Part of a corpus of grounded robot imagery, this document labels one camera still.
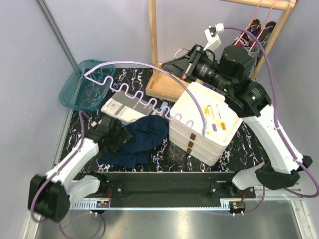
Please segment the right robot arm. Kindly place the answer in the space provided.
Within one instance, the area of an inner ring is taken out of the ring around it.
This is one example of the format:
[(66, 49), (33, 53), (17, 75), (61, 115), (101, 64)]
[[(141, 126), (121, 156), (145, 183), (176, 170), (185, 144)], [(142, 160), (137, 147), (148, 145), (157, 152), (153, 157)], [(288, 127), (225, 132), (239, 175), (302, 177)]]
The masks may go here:
[(201, 80), (223, 93), (226, 104), (254, 132), (268, 161), (241, 170), (226, 185), (231, 197), (262, 185), (289, 191), (300, 179), (299, 172), (312, 164), (310, 156), (293, 148), (277, 120), (275, 107), (264, 87), (249, 78), (253, 58), (241, 46), (224, 48), (220, 61), (208, 58), (210, 50), (194, 45), (185, 55), (162, 63), (161, 68), (188, 83)]

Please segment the lavender plastic hanger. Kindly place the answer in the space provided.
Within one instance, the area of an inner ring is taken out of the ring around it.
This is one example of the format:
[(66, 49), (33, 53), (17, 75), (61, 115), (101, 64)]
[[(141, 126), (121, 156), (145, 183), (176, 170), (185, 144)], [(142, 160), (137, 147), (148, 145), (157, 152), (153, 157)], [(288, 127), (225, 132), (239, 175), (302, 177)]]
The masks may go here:
[[(140, 66), (145, 66), (145, 67), (148, 67), (148, 68), (152, 68), (152, 69), (155, 69), (157, 71), (159, 71), (160, 73), (163, 73), (164, 75), (168, 76), (169, 78), (171, 78), (172, 80), (174, 80), (176, 83), (178, 83), (182, 88), (184, 88), (184, 91), (191, 97), (191, 99), (193, 100), (193, 102), (195, 103), (196, 107), (197, 107), (197, 110), (201, 116), (201, 119), (202, 119), (202, 133), (198, 133), (197, 131), (193, 130), (192, 128), (194, 127), (194, 121), (192, 120), (188, 120), (186, 122), (186, 124), (182, 124), (181, 123), (181, 120), (182, 120), (182, 114), (176, 114), (173, 118), (171, 118), (169, 116), (169, 113), (170, 113), (170, 108), (169, 107), (166, 107), (164, 109), (162, 109), (161, 111), (157, 111), (155, 109), (155, 106), (157, 105), (158, 101), (156, 98), (150, 98), (149, 101), (147, 103), (143, 103), (142, 100), (143, 100), (143, 96), (144, 96), (144, 92), (141, 91), (141, 90), (138, 90), (136, 91), (136, 93), (133, 95), (133, 96), (130, 96), (129, 93), (128, 93), (128, 90), (129, 90), (129, 86), (128, 84), (126, 83), (122, 83), (119, 87), (119, 89), (115, 89), (113, 88), (113, 82), (114, 82), (114, 79), (112, 76), (106, 76), (104, 78), (104, 81), (103, 82), (99, 82), (99, 81), (96, 81), (94, 79), (92, 79), (90, 77), (90, 75), (97, 69), (99, 68), (102, 68), (103, 66), (109, 66), (109, 65), (117, 65), (117, 64), (133, 64), (133, 65), (140, 65)], [(160, 69), (159, 67), (156, 67), (156, 66), (153, 66), (153, 65), (150, 65), (150, 64), (147, 64), (147, 63), (143, 63), (143, 62), (136, 62), (136, 61), (110, 61), (110, 62), (102, 62), (101, 64), (98, 64), (96, 66), (94, 66), (93, 68), (91, 68), (89, 71), (87, 71), (84, 75), (84, 78), (97, 84), (97, 85), (100, 85), (100, 86), (103, 86), (105, 85), (108, 81), (110, 82), (110, 85), (109, 85), (109, 89), (114, 91), (114, 92), (119, 92), (122, 90), (123, 87), (126, 87), (125, 89), (125, 96), (128, 97), (129, 99), (138, 99), (139, 100), (139, 103), (141, 103), (142, 105), (144, 106), (149, 106), (149, 105), (152, 105), (153, 106), (153, 110), (157, 113), (161, 113), (162, 111), (164, 111), (165, 109), (167, 109), (167, 112), (166, 112), (166, 115), (165, 115), (165, 118), (170, 120), (170, 121), (174, 121), (177, 117), (179, 117), (179, 120), (177, 121), (177, 124), (181, 127), (188, 127), (190, 129), (190, 131), (194, 134), (197, 134), (197, 135), (200, 135), (202, 137), (205, 137), (205, 134), (206, 134), (206, 121), (205, 121), (205, 116), (204, 116), (204, 113), (198, 103), (198, 101), (196, 100), (195, 96), (191, 93), (191, 91), (185, 86), (183, 85), (178, 79), (176, 79), (174, 76), (172, 76), (170, 73), (167, 73), (165, 72), (164, 70)]]

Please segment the navy blue mesh shorts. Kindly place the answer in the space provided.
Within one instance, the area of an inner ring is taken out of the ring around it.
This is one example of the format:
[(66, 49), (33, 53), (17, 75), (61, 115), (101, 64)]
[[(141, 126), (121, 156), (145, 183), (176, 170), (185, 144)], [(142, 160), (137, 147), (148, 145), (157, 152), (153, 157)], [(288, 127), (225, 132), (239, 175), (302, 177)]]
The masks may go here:
[(133, 138), (126, 142), (118, 153), (114, 155), (103, 153), (98, 163), (130, 169), (138, 164), (146, 164), (149, 151), (162, 143), (168, 134), (168, 128), (168, 121), (161, 116), (142, 117), (125, 126)]

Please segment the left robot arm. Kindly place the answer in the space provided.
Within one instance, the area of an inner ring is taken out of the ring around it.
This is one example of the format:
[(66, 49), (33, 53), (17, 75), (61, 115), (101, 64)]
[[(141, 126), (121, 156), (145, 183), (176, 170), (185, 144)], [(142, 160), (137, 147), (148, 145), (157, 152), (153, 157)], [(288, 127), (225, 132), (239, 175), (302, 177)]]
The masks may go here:
[(78, 181), (74, 178), (88, 161), (103, 153), (114, 155), (133, 136), (115, 118), (105, 116), (88, 130), (82, 130), (77, 146), (53, 169), (30, 181), (28, 209), (54, 222), (67, 215), (70, 206), (89, 195), (103, 197), (108, 192), (107, 177), (91, 172)]

